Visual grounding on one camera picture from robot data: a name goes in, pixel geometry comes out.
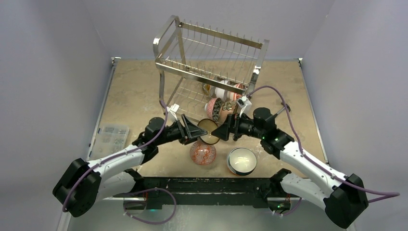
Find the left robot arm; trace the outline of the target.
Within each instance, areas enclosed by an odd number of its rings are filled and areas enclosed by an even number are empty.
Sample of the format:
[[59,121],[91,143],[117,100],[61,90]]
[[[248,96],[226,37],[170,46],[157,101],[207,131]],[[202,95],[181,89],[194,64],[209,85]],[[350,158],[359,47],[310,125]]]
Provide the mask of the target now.
[[122,188],[122,193],[137,197],[143,192],[143,183],[133,178],[130,168],[153,159],[159,152],[159,145],[173,141],[187,145],[207,133],[185,115],[170,126],[166,125],[165,119],[154,117],[125,149],[89,162],[82,158],[74,160],[52,194],[62,204],[62,211],[74,217],[85,214],[107,189],[113,189],[112,194],[116,195]]

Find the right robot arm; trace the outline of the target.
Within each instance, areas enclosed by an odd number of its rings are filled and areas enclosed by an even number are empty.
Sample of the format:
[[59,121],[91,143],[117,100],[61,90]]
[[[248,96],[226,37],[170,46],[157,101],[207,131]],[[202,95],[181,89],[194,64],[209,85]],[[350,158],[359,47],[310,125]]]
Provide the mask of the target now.
[[305,180],[282,169],[276,174],[278,178],[270,183],[271,192],[277,196],[294,194],[315,204],[340,228],[347,229],[369,205],[358,175],[347,176],[300,148],[293,137],[277,128],[275,115],[267,108],[256,108],[253,118],[246,114],[229,114],[211,134],[224,141],[230,134],[234,140],[242,135],[260,139],[268,154],[307,176]]

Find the black leaf patterned bowl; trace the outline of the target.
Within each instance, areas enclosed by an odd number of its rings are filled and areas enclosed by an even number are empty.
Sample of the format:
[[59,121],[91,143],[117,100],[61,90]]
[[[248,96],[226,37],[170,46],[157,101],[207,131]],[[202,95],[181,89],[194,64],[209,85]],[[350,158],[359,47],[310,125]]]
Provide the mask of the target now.
[[222,104],[223,101],[220,98],[212,98],[204,107],[207,117],[217,122]]

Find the brown glazed bowl stack top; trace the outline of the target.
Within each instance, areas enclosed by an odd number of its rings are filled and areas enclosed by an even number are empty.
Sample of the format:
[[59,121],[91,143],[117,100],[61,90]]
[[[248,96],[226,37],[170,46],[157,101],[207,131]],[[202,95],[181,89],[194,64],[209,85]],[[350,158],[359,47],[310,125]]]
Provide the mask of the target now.
[[227,116],[229,114],[233,114],[236,106],[237,106],[236,101],[223,102],[223,104],[222,104],[222,106],[220,108],[218,123],[220,123],[220,124],[224,123]]

